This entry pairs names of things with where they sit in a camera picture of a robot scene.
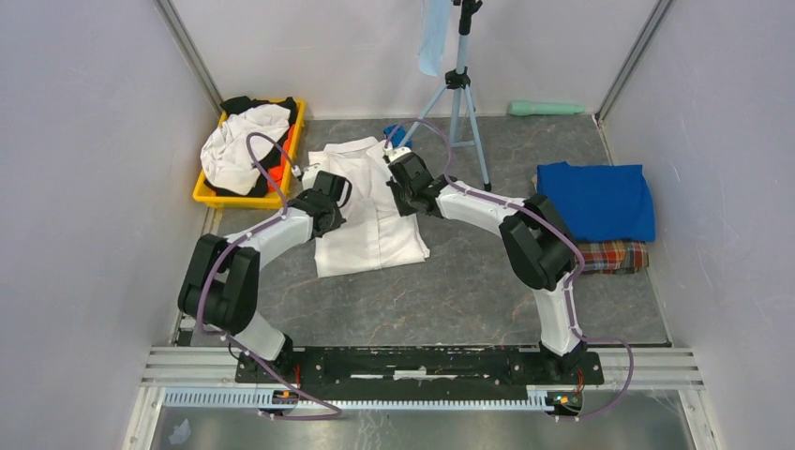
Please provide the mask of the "blue printed t-shirt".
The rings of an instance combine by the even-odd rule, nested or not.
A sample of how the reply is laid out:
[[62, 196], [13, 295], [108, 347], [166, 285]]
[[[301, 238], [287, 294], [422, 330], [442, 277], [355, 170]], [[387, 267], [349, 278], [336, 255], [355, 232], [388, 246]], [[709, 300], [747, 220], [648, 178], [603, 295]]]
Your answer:
[[655, 240], [653, 196], [642, 166], [561, 161], [539, 165], [536, 177], [537, 192], [552, 201], [577, 240]]

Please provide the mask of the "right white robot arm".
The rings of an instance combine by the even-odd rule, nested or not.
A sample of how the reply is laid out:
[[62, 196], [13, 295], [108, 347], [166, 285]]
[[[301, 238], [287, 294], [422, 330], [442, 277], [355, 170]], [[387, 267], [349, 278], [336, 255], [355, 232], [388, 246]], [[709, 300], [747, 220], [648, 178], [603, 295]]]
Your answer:
[[457, 220], [502, 239], [516, 277], [532, 291], [541, 323], [544, 375], [555, 383], [574, 376], [587, 351], [573, 302], [573, 279], [581, 255], [551, 200], [492, 195], [432, 176], [423, 159], [407, 147], [387, 149], [387, 182], [402, 216], [426, 214]]

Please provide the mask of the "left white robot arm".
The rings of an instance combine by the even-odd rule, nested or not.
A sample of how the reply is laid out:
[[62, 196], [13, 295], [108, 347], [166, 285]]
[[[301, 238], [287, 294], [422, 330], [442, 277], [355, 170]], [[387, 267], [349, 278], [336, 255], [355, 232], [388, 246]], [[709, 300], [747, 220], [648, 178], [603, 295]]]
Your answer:
[[304, 180], [308, 187], [282, 213], [242, 232], [203, 235], [177, 297], [182, 313], [240, 344], [243, 355], [259, 359], [261, 373], [277, 383], [293, 374], [293, 341], [258, 311], [260, 273], [287, 250], [339, 229], [345, 223], [341, 207], [353, 192], [347, 178], [326, 171]]

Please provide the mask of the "white long-sleeve shirt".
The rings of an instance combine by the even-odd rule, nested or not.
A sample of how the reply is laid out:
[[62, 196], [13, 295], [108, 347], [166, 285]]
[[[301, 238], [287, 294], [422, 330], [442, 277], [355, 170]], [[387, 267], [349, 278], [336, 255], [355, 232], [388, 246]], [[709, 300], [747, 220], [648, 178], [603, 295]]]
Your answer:
[[391, 173], [383, 150], [389, 146], [385, 140], [366, 137], [329, 143], [308, 154], [310, 165], [352, 183], [350, 199], [340, 208], [345, 222], [315, 240], [320, 278], [422, 263], [430, 256], [417, 218], [399, 214], [387, 186]]

